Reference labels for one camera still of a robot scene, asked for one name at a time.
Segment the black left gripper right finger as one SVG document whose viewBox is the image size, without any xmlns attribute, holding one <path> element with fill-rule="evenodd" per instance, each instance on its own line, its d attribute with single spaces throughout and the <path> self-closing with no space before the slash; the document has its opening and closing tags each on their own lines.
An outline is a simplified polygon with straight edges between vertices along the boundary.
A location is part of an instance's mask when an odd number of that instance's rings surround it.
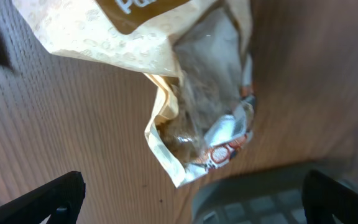
<svg viewBox="0 0 358 224">
<path fill-rule="evenodd" d="M 310 170 L 303 181 L 302 205 L 307 224 L 358 223 L 358 186 Z"/>
</svg>

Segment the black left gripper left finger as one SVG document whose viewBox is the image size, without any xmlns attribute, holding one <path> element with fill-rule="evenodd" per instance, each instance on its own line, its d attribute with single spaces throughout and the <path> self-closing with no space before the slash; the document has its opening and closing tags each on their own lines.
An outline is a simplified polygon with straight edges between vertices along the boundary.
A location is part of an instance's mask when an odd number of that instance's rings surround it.
<svg viewBox="0 0 358 224">
<path fill-rule="evenodd" d="M 75 224 L 85 195 L 81 172 L 71 171 L 0 206 L 0 223 Z"/>
</svg>

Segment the grey plastic lattice basket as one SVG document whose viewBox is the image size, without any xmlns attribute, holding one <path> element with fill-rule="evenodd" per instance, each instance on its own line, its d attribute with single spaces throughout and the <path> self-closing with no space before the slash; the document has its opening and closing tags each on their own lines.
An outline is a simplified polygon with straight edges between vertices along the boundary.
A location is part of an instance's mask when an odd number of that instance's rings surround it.
<svg viewBox="0 0 358 224">
<path fill-rule="evenodd" d="M 200 188 L 192 201 L 192 223 L 307 223 L 301 190 L 312 163 L 296 164 L 213 182 Z"/>
</svg>

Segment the beige PanBee snack bag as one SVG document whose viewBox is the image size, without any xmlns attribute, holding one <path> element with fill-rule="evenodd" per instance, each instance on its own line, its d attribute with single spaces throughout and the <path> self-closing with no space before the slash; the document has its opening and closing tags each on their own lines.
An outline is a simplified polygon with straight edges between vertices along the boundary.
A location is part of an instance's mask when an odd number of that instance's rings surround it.
<svg viewBox="0 0 358 224">
<path fill-rule="evenodd" d="M 180 187 L 225 166 L 252 137 L 249 1 L 19 0 L 51 54 L 143 73 L 157 86 L 144 134 Z"/>
</svg>

